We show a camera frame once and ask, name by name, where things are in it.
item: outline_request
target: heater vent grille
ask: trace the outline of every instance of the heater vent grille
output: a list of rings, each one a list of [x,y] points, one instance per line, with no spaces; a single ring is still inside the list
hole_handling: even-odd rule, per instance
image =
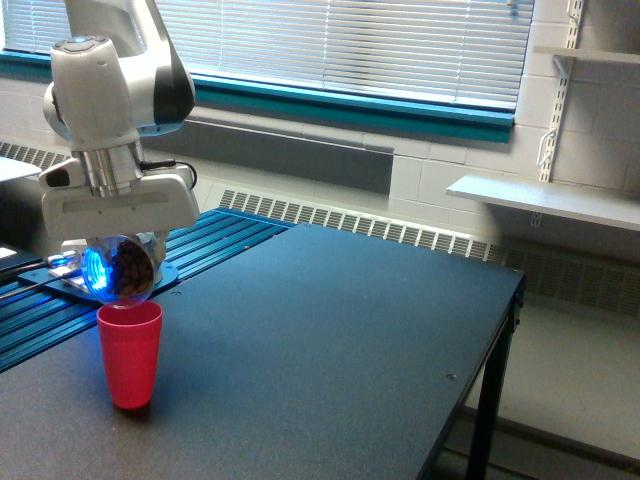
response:
[[[51,165],[62,162],[67,156],[61,153],[48,152],[37,148],[16,145],[15,143],[0,141],[0,157],[29,163],[46,170]]]
[[[220,206],[235,208],[247,194],[226,190]],[[244,210],[257,202],[246,202]],[[591,264],[588,259],[566,259],[506,248],[471,235],[416,225],[391,218],[327,206],[301,205],[284,200],[260,199],[258,214],[291,223],[314,223],[391,242],[439,250],[452,255],[524,270],[527,292],[637,317],[640,310],[640,272],[616,266]]]

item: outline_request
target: black cable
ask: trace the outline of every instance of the black cable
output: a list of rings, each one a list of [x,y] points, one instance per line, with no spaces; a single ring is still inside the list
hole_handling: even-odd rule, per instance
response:
[[[0,302],[2,302],[4,300],[8,300],[10,298],[13,298],[13,297],[15,297],[17,295],[22,295],[23,293],[30,292],[31,290],[35,290],[37,288],[42,287],[43,285],[47,285],[49,283],[53,283],[56,280],[65,280],[67,278],[77,277],[77,276],[79,276],[81,274],[82,274],[82,271],[78,268],[76,270],[72,270],[70,272],[67,272],[64,275],[60,275],[59,277],[53,277],[53,278],[50,278],[49,280],[46,280],[44,282],[36,283],[35,285],[31,285],[30,287],[21,288],[19,290],[12,290],[11,292],[5,293],[4,295],[0,296]]]
[[[6,272],[2,272],[0,274],[0,283],[5,282],[13,277],[17,277],[21,273],[30,272],[31,270],[36,270],[38,268],[48,267],[49,264],[46,261],[39,261],[35,263],[30,263],[29,265],[23,265],[21,267],[15,267],[11,270],[7,270]]]
[[[195,187],[196,183],[198,183],[198,172],[196,172],[196,169],[194,168],[194,166],[191,165],[188,162],[178,162],[176,160],[176,164],[185,165],[185,166],[189,167],[189,169],[191,170],[191,176],[193,177],[193,183],[191,184],[191,190],[193,190],[193,187]]]
[[[185,165],[186,167],[189,167],[189,170],[191,170],[191,178],[193,179],[193,183],[191,184],[191,190],[193,190],[193,188],[196,186],[196,183],[198,183],[198,172],[196,172],[195,167],[188,162],[181,162],[178,160],[160,160],[157,162],[140,162],[140,169],[153,170],[155,168],[171,168],[171,167],[175,167],[176,165]]]

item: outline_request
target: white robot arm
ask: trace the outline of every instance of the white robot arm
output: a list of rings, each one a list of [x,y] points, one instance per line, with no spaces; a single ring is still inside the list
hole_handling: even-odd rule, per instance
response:
[[[65,3],[73,38],[51,50],[44,111],[69,140],[72,158],[40,175],[50,236],[157,232],[163,238],[193,224],[191,170],[148,169],[140,145],[141,136],[180,128],[194,105],[191,77],[154,1]]]

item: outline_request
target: clear plastic cup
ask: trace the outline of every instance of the clear plastic cup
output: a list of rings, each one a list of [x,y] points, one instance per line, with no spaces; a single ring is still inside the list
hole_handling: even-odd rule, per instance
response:
[[[155,266],[147,249],[133,237],[105,237],[82,257],[82,276],[89,293],[114,308],[142,304],[153,292]]]

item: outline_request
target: red plastic cup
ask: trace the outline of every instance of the red plastic cup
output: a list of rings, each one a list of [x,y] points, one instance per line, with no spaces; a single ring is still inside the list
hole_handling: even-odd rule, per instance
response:
[[[155,302],[98,310],[104,370],[116,407],[140,408],[151,401],[161,330],[162,307]]]

